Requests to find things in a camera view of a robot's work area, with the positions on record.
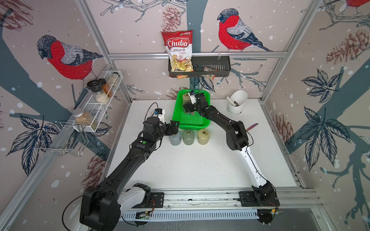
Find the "grey-blue tea canister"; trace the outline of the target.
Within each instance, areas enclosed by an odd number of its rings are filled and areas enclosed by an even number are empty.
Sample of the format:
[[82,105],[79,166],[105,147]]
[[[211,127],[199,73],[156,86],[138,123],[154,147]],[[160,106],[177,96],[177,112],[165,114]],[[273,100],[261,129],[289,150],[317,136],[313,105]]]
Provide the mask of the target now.
[[182,142],[181,132],[177,132],[176,134],[173,134],[169,136],[170,143],[173,146],[178,146]]

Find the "purple wooden spatula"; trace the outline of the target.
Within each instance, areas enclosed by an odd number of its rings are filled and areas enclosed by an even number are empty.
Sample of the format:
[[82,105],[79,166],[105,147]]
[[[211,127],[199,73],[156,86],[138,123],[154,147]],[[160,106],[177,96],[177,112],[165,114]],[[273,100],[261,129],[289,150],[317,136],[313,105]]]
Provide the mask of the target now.
[[258,123],[255,123],[255,124],[252,124],[251,126],[249,126],[246,131],[250,131],[252,130],[253,128],[255,128],[256,126],[258,126],[259,124]]

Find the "black wall basket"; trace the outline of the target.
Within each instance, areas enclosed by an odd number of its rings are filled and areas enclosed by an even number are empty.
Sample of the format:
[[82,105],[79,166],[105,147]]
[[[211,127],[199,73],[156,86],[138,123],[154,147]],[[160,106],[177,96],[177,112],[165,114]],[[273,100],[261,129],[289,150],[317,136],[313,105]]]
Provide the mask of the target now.
[[[186,76],[189,78],[198,78],[202,75],[215,75],[215,77],[228,77],[231,71],[229,56],[193,56],[193,71],[191,72],[172,72],[171,65],[168,64],[168,73],[171,78],[177,76]],[[208,66],[217,69],[215,72],[205,72],[204,67]]]

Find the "beige tea canister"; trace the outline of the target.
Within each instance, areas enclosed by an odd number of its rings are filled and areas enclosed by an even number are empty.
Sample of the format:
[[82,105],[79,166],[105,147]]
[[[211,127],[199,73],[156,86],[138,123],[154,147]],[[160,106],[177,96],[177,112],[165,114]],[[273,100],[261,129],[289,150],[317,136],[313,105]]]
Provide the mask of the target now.
[[210,139],[210,132],[207,129],[201,129],[198,131],[198,143],[206,145]]

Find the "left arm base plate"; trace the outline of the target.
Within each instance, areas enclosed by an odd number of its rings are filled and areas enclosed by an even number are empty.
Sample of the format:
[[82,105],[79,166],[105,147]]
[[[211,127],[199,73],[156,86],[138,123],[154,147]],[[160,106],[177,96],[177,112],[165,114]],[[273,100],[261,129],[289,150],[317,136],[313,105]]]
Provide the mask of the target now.
[[144,207],[145,208],[163,208],[164,193],[150,193],[145,196]]

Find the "black lid spice jar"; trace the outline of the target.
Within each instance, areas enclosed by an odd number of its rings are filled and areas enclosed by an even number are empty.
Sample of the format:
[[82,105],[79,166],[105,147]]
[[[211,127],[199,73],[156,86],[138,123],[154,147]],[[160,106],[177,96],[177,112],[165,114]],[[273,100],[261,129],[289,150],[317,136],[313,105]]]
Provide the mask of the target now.
[[99,80],[91,80],[87,83],[87,88],[93,92],[94,102],[101,105],[107,105],[109,103],[109,97],[102,89],[102,85]]

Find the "white utensil holder cup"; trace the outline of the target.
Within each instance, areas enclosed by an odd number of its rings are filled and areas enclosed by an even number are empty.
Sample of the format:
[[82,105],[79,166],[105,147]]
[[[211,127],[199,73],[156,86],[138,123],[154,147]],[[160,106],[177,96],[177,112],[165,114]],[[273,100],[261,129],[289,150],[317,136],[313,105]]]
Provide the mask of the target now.
[[248,99],[248,94],[244,90],[238,90],[234,92],[231,96],[229,96],[232,101],[235,101],[238,106],[233,107],[230,103],[227,106],[227,112],[231,115],[239,115],[242,113],[244,104]]

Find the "pale spice jar rear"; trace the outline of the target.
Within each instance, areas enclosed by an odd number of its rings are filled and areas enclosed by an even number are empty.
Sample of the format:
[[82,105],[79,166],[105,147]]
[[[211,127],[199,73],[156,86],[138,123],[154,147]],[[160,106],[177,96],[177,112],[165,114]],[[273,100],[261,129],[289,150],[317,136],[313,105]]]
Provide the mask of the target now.
[[113,72],[108,79],[108,85],[113,88],[117,87],[119,85],[119,80],[119,73]]

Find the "small snack packet in basket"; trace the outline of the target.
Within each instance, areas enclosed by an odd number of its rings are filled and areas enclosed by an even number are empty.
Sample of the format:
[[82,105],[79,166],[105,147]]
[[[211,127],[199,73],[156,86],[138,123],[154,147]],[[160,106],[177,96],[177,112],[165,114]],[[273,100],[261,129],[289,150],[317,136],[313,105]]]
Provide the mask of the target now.
[[[204,71],[205,71],[205,72],[215,72],[215,71],[217,71],[217,69],[214,69],[214,68],[211,68],[211,67],[205,66],[205,67],[204,67]],[[210,80],[214,80],[215,75],[211,75],[211,74],[209,74],[209,75],[202,75],[202,77],[204,77],[204,78],[208,78],[208,79],[210,79]]]

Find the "red cassava chips bag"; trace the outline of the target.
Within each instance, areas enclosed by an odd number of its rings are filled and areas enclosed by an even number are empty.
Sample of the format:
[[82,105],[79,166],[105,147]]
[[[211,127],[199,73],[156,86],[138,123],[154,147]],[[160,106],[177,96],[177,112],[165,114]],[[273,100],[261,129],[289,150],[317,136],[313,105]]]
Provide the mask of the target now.
[[169,72],[193,72],[193,30],[161,32],[161,35],[169,55]]

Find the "green tea canister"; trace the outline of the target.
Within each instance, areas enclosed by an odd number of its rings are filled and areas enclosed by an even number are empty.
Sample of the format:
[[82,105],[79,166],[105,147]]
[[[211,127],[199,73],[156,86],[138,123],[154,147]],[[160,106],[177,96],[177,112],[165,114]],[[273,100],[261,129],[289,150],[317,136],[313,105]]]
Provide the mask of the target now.
[[183,99],[183,105],[184,105],[184,104],[191,103],[191,100],[190,100],[190,97],[188,96],[188,93],[185,93],[185,94],[182,96],[182,99]]
[[185,145],[192,145],[194,143],[195,133],[193,130],[184,130],[182,137]]

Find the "green plastic basket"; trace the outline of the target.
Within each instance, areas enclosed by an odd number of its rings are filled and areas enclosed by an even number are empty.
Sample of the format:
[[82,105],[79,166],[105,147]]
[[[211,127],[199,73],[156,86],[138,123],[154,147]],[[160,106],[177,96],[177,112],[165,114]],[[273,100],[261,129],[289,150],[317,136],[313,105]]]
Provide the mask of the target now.
[[176,97],[172,120],[179,121],[179,129],[181,130],[201,130],[207,128],[211,121],[202,117],[198,112],[193,115],[183,112],[183,95],[189,93],[191,90],[180,90]]

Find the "silver lid spice jar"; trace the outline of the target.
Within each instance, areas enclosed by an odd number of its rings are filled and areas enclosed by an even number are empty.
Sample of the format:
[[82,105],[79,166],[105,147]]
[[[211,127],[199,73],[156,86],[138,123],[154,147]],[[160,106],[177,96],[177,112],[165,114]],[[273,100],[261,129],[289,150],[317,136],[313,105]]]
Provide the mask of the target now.
[[72,115],[75,119],[75,121],[79,124],[84,124],[86,126],[89,126],[92,124],[93,118],[91,114],[87,111],[84,111],[81,108],[76,108],[72,111]]

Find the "clear plastic cup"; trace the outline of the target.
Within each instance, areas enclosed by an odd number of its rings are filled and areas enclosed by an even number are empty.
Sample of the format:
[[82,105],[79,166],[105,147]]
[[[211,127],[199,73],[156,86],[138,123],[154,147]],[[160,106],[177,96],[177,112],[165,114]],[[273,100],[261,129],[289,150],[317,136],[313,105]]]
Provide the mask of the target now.
[[159,115],[162,115],[162,114],[163,114],[163,112],[162,112],[162,109],[160,109],[160,108],[155,109],[151,113],[152,116],[159,116]]

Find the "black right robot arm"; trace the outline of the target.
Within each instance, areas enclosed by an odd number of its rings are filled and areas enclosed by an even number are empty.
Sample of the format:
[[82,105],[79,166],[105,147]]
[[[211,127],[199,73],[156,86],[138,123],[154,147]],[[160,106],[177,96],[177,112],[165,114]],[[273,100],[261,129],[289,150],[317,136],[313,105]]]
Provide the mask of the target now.
[[209,105],[204,93],[189,92],[191,102],[183,108],[186,112],[198,112],[202,117],[216,123],[226,133],[226,144],[232,151],[239,151],[253,189],[252,202],[259,206],[278,207],[277,192],[274,185],[265,178],[256,163],[250,149],[248,133],[243,122],[232,120],[220,113],[214,106]]

